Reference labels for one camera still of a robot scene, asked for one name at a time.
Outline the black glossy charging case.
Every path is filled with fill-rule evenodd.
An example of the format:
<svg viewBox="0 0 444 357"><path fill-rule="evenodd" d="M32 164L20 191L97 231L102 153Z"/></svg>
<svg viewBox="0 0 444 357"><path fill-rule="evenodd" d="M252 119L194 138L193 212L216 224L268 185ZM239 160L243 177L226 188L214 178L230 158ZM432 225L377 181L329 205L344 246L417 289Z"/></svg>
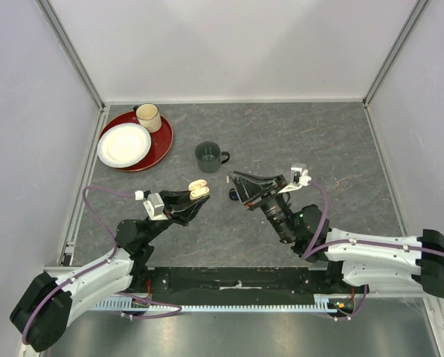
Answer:
<svg viewBox="0 0 444 357"><path fill-rule="evenodd" d="M232 201L237 201L239 199L237 191L234 188L231 188L228 192L229 199Z"/></svg>

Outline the white earbud charging case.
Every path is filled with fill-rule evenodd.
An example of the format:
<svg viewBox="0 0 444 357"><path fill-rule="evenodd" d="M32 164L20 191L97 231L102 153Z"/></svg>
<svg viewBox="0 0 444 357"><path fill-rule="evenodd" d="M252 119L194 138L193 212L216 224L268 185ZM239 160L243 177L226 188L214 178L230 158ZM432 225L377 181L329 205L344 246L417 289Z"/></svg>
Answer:
<svg viewBox="0 0 444 357"><path fill-rule="evenodd" d="M210 192L207 181L204 179L195 180L189 183L188 190L192 201L207 196Z"/></svg>

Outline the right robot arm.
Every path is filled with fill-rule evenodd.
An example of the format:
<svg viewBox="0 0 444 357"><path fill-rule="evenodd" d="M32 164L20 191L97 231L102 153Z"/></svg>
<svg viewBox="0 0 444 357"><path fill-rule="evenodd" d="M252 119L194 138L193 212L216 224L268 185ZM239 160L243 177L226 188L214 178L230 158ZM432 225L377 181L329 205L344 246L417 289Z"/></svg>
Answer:
<svg viewBox="0 0 444 357"><path fill-rule="evenodd" d="M326 208L308 205L293 212L292 191L312 186L326 195L306 169L292 168L288 179L233 171L227 180L238 200L248 210L261 209L280 241L290 244L302 260L328 263L324 283L331 292L361 286L405 292L419 286L444 299L444 235L439 231L425 229L410 237L356 234L330 227Z"/></svg>

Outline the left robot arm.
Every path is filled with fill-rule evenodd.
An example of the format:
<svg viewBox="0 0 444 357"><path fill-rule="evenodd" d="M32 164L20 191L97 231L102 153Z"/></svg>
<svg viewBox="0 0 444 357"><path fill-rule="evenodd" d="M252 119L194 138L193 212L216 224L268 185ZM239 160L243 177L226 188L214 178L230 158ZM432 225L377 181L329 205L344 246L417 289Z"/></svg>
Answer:
<svg viewBox="0 0 444 357"><path fill-rule="evenodd" d="M158 193L137 191L144 219L124 219L110 236L113 248L102 257L60 277L37 275L10 313L10 322L22 334L22 343L42 352L55 344L66 328L109 296L140 292L147 284L151 242L171 225L187 226L210 198L204 181L188 190Z"/></svg>

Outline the dark green mug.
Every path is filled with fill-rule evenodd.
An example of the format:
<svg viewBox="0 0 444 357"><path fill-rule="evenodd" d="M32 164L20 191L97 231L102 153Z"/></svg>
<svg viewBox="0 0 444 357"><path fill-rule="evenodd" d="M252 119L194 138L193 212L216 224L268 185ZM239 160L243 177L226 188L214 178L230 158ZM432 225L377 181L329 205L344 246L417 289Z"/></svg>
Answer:
<svg viewBox="0 0 444 357"><path fill-rule="evenodd" d="M220 146L212 141L201 142L196 146L194 153L197 165L203 173L215 173L231 158L229 152L222 151Z"/></svg>

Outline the white paper plate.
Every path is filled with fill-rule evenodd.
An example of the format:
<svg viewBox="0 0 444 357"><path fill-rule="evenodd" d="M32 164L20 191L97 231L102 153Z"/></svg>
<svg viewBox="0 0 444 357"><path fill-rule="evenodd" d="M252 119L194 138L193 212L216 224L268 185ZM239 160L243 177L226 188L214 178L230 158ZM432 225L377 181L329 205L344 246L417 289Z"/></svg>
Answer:
<svg viewBox="0 0 444 357"><path fill-rule="evenodd" d="M97 145L98 158L112 168L125 168L145 158L151 148L150 133L136 123L123 123L105 132Z"/></svg>

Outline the cream ceramic cup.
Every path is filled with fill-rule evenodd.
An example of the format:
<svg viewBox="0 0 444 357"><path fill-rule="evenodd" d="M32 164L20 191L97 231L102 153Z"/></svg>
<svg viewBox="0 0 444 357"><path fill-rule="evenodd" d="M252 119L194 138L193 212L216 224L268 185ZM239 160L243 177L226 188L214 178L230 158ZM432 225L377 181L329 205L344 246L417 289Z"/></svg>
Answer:
<svg viewBox="0 0 444 357"><path fill-rule="evenodd" d="M149 133L157 132L161 128L161 115L155 104L141 104L135 106L134 111L139 124L146 128Z"/></svg>

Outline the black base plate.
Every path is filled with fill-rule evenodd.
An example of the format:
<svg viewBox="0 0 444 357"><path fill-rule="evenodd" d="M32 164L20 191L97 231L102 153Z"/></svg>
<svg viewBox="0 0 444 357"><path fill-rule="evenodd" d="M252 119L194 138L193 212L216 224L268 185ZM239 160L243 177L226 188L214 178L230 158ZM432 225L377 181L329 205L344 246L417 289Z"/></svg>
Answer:
<svg viewBox="0 0 444 357"><path fill-rule="evenodd" d="M129 293L149 293L163 303L309 303L315 295L355 295L353 287L332 269L304 267L148 269L131 283Z"/></svg>

